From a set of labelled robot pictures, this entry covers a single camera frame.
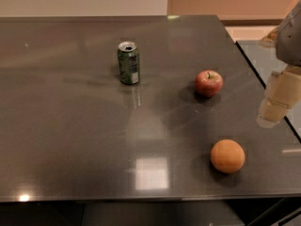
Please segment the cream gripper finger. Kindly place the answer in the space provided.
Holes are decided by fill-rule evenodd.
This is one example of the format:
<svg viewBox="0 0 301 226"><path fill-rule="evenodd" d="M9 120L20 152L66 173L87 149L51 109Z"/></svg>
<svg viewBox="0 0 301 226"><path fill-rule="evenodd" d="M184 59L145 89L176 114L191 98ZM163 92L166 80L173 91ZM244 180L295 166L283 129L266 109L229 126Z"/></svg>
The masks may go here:
<svg viewBox="0 0 301 226"><path fill-rule="evenodd" d="M272 128L301 100L301 67L288 65L281 73L272 72L259 107L257 124Z"/></svg>
<svg viewBox="0 0 301 226"><path fill-rule="evenodd" d="M278 27L275 27L266 36L264 36L261 39L260 45L263 47L274 47L276 45L277 35L278 35Z"/></svg>

